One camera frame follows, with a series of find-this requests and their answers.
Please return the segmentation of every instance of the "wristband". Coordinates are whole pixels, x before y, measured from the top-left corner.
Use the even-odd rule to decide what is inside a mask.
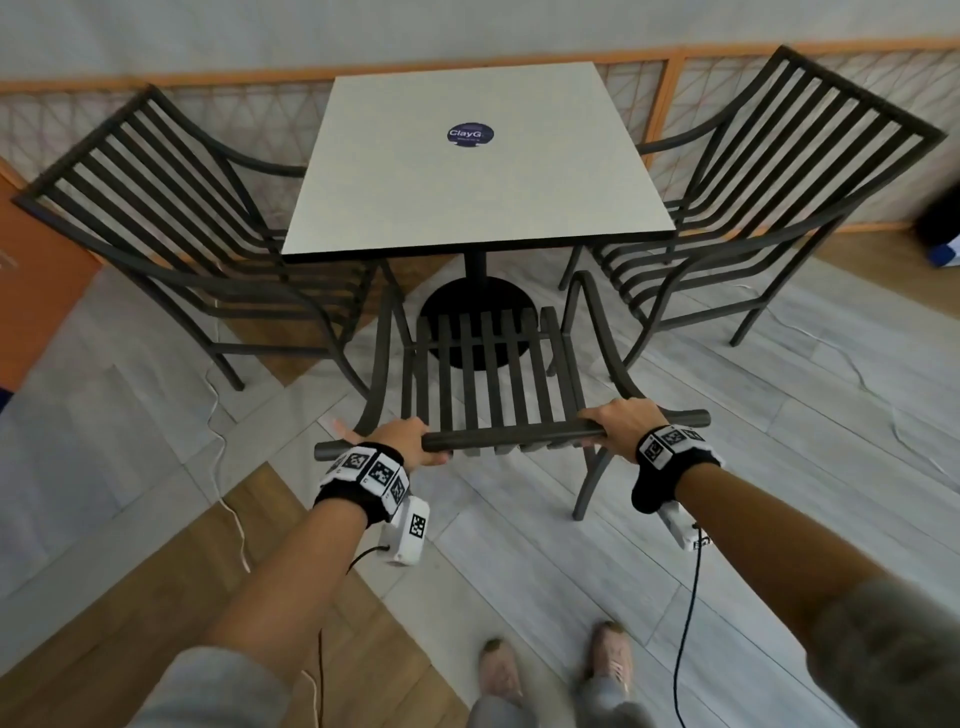
[[[392,519],[409,490],[403,455],[389,445],[362,443],[333,462],[313,504],[334,497],[349,500],[364,509],[369,527]]]
[[[723,460],[704,438],[677,425],[655,427],[641,437],[636,444],[636,462],[640,475],[630,500],[640,513],[656,513],[664,503],[676,500],[681,475],[694,465],[723,467]]]

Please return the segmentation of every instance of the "foot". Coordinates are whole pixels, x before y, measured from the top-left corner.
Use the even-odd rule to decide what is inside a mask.
[[[480,693],[519,702],[520,672],[514,650],[503,640],[490,640],[480,653]]]
[[[627,630],[615,621],[605,621],[593,630],[590,667],[595,677],[611,677],[630,694],[634,679],[634,653]]]

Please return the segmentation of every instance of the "black table base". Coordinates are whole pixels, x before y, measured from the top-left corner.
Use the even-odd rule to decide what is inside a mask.
[[[520,331],[520,311],[524,308],[536,308],[534,302],[519,286],[508,280],[490,277],[487,275],[486,253],[464,253],[464,262],[467,275],[464,278],[445,283],[424,302],[420,309],[420,316],[426,318],[430,324],[430,332],[436,340],[440,336],[438,316],[446,314],[450,317],[450,329],[454,339],[460,338],[460,315],[466,313],[470,317],[470,330],[474,336],[480,335],[480,314],[483,311],[493,313],[493,335],[502,333],[500,325],[500,311],[514,312],[514,325]],[[519,343],[519,353],[523,355],[528,349],[526,342]],[[507,364],[507,345],[497,344],[496,366]],[[459,349],[450,351],[450,366],[463,369],[463,357]],[[486,370],[487,362],[484,358],[482,346],[473,347],[473,369]]]

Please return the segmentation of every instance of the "gray pants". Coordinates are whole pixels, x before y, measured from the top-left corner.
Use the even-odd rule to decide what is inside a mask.
[[[656,728],[646,709],[624,698],[611,677],[587,680],[574,695],[578,728]],[[522,702],[481,695],[473,704],[467,728],[537,728],[537,717]]]

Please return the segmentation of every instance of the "gray sleeve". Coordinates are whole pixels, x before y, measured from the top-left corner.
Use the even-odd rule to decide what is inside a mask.
[[[960,621],[883,578],[831,604],[814,625],[807,666],[860,728],[960,722]]]
[[[128,728],[275,728],[290,690],[249,657],[193,647],[171,663]]]

